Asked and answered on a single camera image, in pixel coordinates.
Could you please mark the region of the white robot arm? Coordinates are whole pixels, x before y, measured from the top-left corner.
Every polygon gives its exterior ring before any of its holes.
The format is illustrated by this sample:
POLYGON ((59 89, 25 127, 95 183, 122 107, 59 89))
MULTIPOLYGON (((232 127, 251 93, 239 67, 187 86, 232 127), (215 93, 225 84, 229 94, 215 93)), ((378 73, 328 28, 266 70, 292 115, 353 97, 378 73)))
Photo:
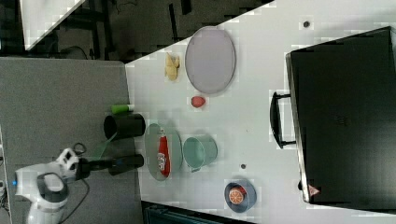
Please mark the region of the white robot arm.
POLYGON ((79 157, 72 148, 66 148, 55 161, 16 170, 13 180, 15 195, 31 203, 27 224, 61 224, 69 196, 69 183, 84 180, 93 171, 107 169, 111 175, 118 175, 143 164, 144 158, 139 154, 88 161, 79 157))

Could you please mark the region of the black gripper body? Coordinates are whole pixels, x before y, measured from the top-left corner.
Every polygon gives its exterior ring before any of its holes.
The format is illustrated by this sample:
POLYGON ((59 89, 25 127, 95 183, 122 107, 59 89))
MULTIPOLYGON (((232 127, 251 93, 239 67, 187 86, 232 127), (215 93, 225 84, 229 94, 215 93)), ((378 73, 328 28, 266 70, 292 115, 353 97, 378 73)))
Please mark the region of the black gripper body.
POLYGON ((108 170, 111 175, 119 175, 143 165, 144 157, 140 154, 98 161, 88 161, 81 158, 77 165, 76 180, 85 179, 94 171, 108 170))

